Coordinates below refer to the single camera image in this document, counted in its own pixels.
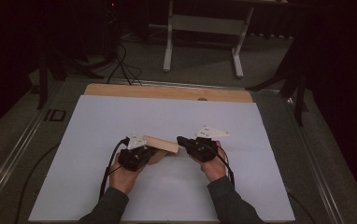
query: desk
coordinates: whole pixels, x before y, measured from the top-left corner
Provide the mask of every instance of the desk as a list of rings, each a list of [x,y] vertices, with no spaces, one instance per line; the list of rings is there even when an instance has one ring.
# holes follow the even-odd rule
[[[275,0],[259,0],[251,1],[244,0],[238,1],[243,3],[270,3],[274,4],[278,1]],[[279,4],[287,4],[287,1],[279,1]],[[250,25],[250,19],[254,11],[254,5],[248,6],[248,9],[244,10],[244,20],[227,20],[227,19],[217,19],[217,18],[205,18],[199,16],[189,16],[189,15],[179,15],[174,13],[173,0],[169,0],[169,12],[168,12],[168,22],[167,22],[167,43],[166,51],[164,54],[164,71],[170,71],[170,64],[172,60],[172,35],[173,30],[185,30],[185,31],[195,31],[213,34],[224,34],[224,35],[237,35],[238,40],[234,48],[232,48],[232,57],[234,61],[236,76],[238,78],[244,77],[243,69],[239,58],[239,52],[242,48],[243,41],[245,40],[246,33]]]
[[[164,99],[153,98],[156,95]],[[193,100],[198,98],[213,102]],[[265,221],[294,220],[248,92],[97,84],[79,99],[29,220],[73,221],[89,213],[97,203],[112,148],[126,134],[136,131],[175,141],[178,135],[192,137],[205,124],[231,133],[219,140],[243,199]],[[181,149],[177,157],[146,167],[129,195],[122,221],[217,222],[206,184],[199,165]]]

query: person's right hand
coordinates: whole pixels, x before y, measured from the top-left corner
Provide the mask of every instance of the person's right hand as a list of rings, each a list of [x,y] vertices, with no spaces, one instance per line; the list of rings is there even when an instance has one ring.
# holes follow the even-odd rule
[[[115,162],[110,168],[110,171],[115,171],[109,175],[109,186],[118,189],[127,195],[134,187],[136,179],[144,170],[145,165],[136,172],[126,170],[118,163],[119,156],[120,153],[117,153]]]
[[[221,150],[221,144],[219,141],[216,142],[219,147],[219,155],[225,160],[225,154]],[[225,164],[217,156],[211,161],[201,162],[194,157],[190,156],[194,161],[198,162],[201,165],[201,171],[205,173],[208,181],[213,182],[217,179],[226,176],[225,173]]]

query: white table leg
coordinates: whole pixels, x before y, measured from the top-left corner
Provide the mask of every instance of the white table leg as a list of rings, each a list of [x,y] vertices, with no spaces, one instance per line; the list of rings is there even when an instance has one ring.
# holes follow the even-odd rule
[[[240,58],[239,58],[239,52],[242,48],[243,41],[245,40],[246,32],[248,31],[248,28],[250,25],[250,19],[251,19],[253,11],[254,11],[254,7],[251,7],[248,11],[248,15],[246,16],[246,20],[243,21],[243,27],[242,27],[242,31],[240,33],[239,41],[238,41],[236,47],[232,49],[232,56],[234,59],[236,77],[238,77],[238,78],[244,77],[242,64],[240,63]]]
[[[164,72],[170,71],[170,64],[172,62],[172,33],[173,33],[173,0],[169,1],[169,19],[167,20],[167,44],[166,52],[164,53]]]

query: gray floor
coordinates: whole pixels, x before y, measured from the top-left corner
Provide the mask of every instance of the gray floor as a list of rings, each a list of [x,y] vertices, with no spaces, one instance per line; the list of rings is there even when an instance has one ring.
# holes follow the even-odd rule
[[[142,74],[138,78],[143,85],[174,83],[243,89],[272,77],[291,44],[291,40],[281,38],[265,40],[256,36],[248,37],[240,53],[246,77],[237,79],[230,52],[230,47],[236,43],[234,38],[206,36],[200,43],[196,43],[191,39],[191,34],[174,34],[171,71],[165,73],[162,69],[164,37],[165,33],[161,32],[150,37],[149,41],[139,40],[133,35],[122,39],[127,50],[124,61],[141,68]],[[218,39],[220,44],[209,44],[206,41],[209,39]],[[50,83],[50,92],[55,94],[50,96],[46,108],[66,110],[68,115],[62,122],[41,121],[33,125],[36,123],[35,118],[44,118],[45,111],[36,110],[37,96],[30,93],[23,96],[0,120],[0,166],[11,151],[23,146],[22,157],[0,192],[0,223],[14,223],[16,208],[20,206],[21,190],[30,170],[47,150],[60,142],[76,102],[86,86],[93,82],[106,82],[115,65],[95,71],[106,77],[103,80],[91,80],[71,71],[66,82]],[[139,74],[139,70],[133,67],[131,70],[135,75]],[[31,77],[36,82],[36,71]],[[122,71],[118,70],[111,83],[122,83],[122,78]],[[357,185],[313,101],[312,92],[306,92],[307,112],[303,113],[305,126],[299,128],[293,120],[293,105],[281,99],[276,92],[280,85],[273,85],[267,91],[252,92],[252,95],[260,108],[283,181],[316,223],[357,223]],[[23,133],[32,138],[21,138]],[[53,154],[49,154],[37,166],[30,179],[21,205],[20,223],[27,223]],[[329,197],[336,205],[336,214],[332,214],[334,209],[329,208],[330,202],[325,201]],[[303,208],[290,199],[296,217],[294,223],[311,223]]]

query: white table surface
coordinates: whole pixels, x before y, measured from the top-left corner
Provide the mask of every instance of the white table surface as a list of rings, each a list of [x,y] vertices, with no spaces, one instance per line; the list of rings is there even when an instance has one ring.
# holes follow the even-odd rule
[[[264,221],[294,220],[293,210],[255,103],[80,97],[29,217],[73,221],[97,204],[113,148],[125,136],[176,141],[195,138],[204,125],[230,133],[216,138],[236,178],[236,191]],[[218,221],[207,179],[185,149],[146,167],[129,194],[122,221]]]

